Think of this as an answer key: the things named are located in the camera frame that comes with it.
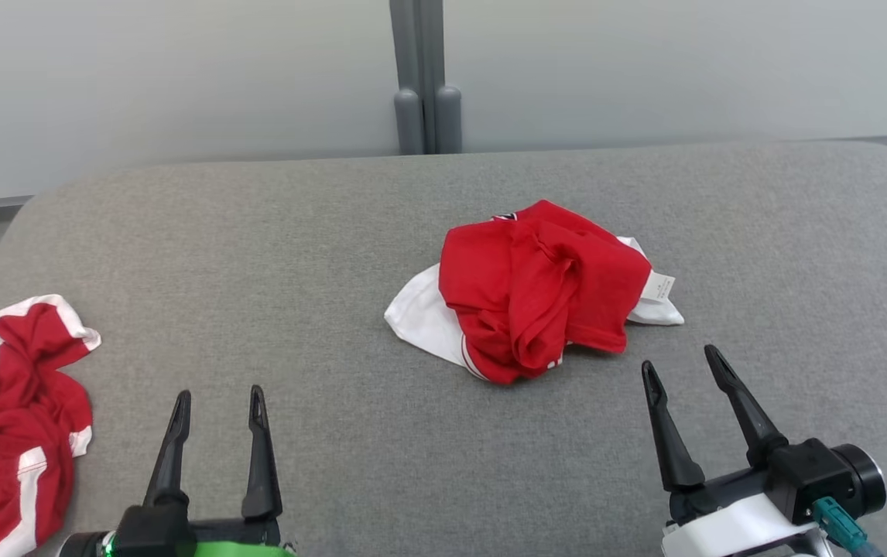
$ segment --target red cloth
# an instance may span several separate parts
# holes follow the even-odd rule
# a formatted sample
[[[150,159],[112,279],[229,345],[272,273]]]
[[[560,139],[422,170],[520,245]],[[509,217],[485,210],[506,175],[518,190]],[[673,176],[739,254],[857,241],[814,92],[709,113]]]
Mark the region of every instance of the red cloth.
[[[626,317],[651,265],[581,215],[542,200],[447,233],[440,293],[457,313],[468,367],[489,381],[535,378],[567,342],[626,349]]]
[[[100,344],[61,296],[0,310],[0,556],[23,555],[61,528],[93,415],[58,367]]]

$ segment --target white panel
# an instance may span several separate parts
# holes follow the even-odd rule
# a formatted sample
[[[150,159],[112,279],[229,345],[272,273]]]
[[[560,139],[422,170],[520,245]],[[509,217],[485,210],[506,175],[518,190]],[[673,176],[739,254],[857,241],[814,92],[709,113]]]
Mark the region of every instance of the white panel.
[[[445,2],[465,151],[887,135],[887,2]]]
[[[156,162],[391,155],[384,0],[0,0],[0,197]]]

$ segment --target camera lens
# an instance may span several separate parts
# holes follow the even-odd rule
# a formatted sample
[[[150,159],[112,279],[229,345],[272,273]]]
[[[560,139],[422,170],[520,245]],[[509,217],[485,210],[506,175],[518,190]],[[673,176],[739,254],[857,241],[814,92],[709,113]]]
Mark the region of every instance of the camera lens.
[[[832,449],[843,458],[853,472],[853,484],[857,501],[862,512],[854,518],[880,511],[887,503],[887,489],[883,483],[883,472],[864,450],[855,445],[840,445]]]
[[[70,535],[58,557],[103,557],[103,539],[107,532],[80,532]]]

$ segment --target teal connector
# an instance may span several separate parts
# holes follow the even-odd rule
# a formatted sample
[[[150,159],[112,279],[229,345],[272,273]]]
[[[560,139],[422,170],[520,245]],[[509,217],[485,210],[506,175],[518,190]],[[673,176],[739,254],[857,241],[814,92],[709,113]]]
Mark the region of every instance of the teal connector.
[[[867,532],[832,497],[822,497],[812,504],[812,519],[850,553],[857,553],[867,544]]]

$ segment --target white care label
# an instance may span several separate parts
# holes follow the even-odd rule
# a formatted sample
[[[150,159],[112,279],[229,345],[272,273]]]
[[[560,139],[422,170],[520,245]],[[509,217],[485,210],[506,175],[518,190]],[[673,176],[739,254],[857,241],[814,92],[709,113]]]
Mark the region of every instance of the white care label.
[[[649,278],[646,279],[646,286],[642,288],[642,294],[639,299],[651,299],[663,301],[670,296],[670,288],[674,286],[674,277],[661,275],[659,272],[649,272]]]

